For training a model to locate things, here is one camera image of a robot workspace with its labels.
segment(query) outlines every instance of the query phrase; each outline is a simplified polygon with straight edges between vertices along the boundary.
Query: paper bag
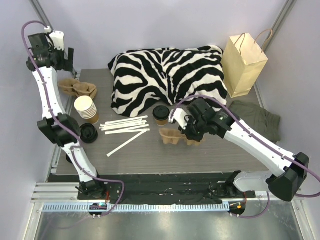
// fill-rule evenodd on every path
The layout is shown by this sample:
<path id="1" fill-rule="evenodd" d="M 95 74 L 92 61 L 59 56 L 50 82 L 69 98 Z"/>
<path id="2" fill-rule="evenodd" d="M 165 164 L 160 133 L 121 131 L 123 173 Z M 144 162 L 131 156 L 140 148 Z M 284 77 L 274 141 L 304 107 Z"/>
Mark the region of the paper bag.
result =
<path id="1" fill-rule="evenodd" d="M 266 31 L 271 31 L 271 34 L 261 49 L 256 41 Z M 255 40 L 249 33 L 231 36 L 228 40 L 221 64 L 224 84 L 231 98 L 247 95 L 268 61 L 263 49 L 272 36 L 272 30 L 262 33 Z"/>

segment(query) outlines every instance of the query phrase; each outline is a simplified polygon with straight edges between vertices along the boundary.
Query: wooden table surface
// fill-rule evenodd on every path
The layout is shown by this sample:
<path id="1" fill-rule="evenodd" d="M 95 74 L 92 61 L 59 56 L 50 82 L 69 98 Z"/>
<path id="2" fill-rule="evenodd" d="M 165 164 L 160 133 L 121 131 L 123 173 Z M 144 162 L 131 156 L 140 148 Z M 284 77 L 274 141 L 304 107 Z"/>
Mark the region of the wooden table surface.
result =
<path id="1" fill-rule="evenodd" d="M 154 107 L 163 104 L 161 102 L 141 114 L 141 116 L 149 116 L 147 123 L 150 131 L 107 157 L 109 152 L 135 136 L 137 132 L 105 135 L 99 130 L 100 124 L 126 118 L 117 115 L 110 107 L 114 77 L 108 69 L 82 70 L 80 81 L 95 84 L 98 89 L 94 103 L 99 113 L 99 122 L 95 124 L 99 136 L 94 143 L 85 144 L 84 149 L 100 175 L 267 170 L 246 151 L 218 136 L 206 134 L 205 142 L 199 146 L 187 146 L 184 141 L 180 141 L 178 145 L 164 144 L 159 134 L 160 127 L 156 125 L 152 116 Z M 234 99 L 259 104 L 254 88 L 249 95 Z M 231 102 L 232 100 L 228 98 L 227 105 L 229 106 Z M 72 109 L 71 116 L 78 121 L 79 125 L 85 123 L 75 109 Z M 178 125 L 167 124 L 163 128 L 178 129 Z M 73 165 L 66 161 L 64 152 L 61 153 L 56 174 L 77 174 Z"/>

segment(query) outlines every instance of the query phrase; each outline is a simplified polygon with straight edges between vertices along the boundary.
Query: black and white striped cushion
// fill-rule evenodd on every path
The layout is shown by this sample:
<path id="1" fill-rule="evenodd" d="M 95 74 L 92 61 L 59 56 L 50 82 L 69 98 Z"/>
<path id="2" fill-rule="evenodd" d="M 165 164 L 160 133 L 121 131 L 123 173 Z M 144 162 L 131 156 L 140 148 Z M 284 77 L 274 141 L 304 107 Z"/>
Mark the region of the black and white striped cushion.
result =
<path id="1" fill-rule="evenodd" d="M 197 94 L 216 98 L 226 105 L 222 54 L 222 49 L 213 45 L 118 54 L 108 64 L 114 76 L 111 107 L 119 115 L 136 117 L 157 101 L 173 105 Z M 209 104 L 219 110 L 216 104 Z"/>

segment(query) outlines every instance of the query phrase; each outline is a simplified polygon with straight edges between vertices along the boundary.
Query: black cup lid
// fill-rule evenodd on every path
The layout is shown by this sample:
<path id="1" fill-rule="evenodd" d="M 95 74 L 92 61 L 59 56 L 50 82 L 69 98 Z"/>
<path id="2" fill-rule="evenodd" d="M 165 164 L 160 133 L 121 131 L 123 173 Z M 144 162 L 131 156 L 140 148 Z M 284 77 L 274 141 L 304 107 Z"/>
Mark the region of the black cup lid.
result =
<path id="1" fill-rule="evenodd" d="M 92 144 L 98 138 L 98 131 L 90 123 L 85 123 L 80 127 L 81 140 L 86 144 Z"/>
<path id="2" fill-rule="evenodd" d="M 153 109 L 153 116 L 155 119 L 159 121 L 167 120 L 170 115 L 170 110 L 166 106 L 156 106 Z"/>

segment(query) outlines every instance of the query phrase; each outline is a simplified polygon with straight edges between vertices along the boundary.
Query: folded gray cloth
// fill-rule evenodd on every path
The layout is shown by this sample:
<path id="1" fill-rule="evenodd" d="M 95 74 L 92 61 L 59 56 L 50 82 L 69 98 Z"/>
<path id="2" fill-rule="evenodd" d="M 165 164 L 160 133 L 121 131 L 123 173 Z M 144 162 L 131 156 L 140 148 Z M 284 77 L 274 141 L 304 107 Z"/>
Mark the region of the folded gray cloth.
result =
<path id="1" fill-rule="evenodd" d="M 281 140 L 279 135 L 280 116 L 253 103 L 239 100 L 234 101 L 229 109 L 269 141 L 276 143 Z"/>

